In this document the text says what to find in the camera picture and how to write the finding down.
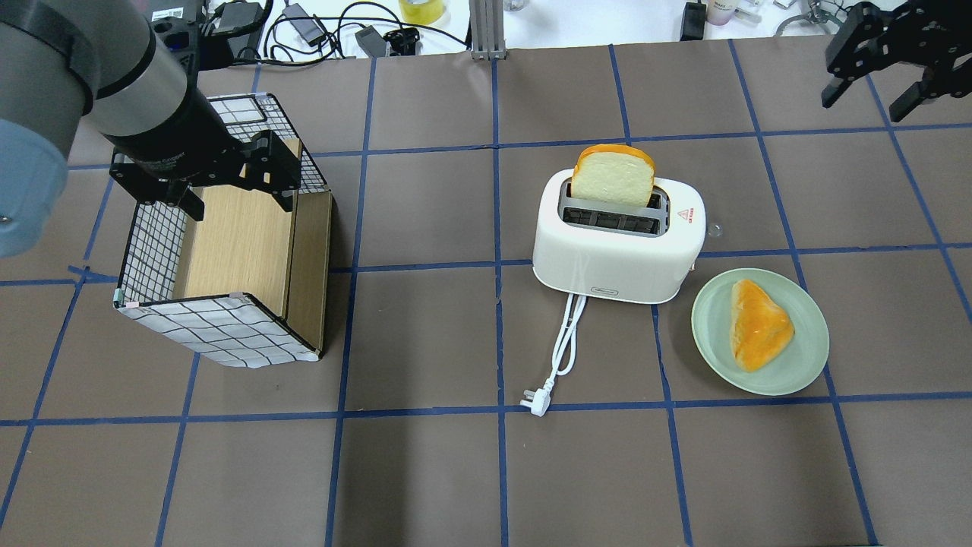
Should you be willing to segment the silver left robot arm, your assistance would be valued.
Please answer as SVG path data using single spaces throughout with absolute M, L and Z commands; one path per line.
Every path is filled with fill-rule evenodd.
M 234 138 L 197 88 L 201 71 L 234 62 L 230 29 L 164 17 L 128 1 L 4 1 L 2 15 L 3 257 L 31 249 L 62 196 L 84 118 L 121 155 L 111 176 L 140 204 L 204 218 L 194 190 L 232 185 L 294 209 L 301 159 L 273 131 Z

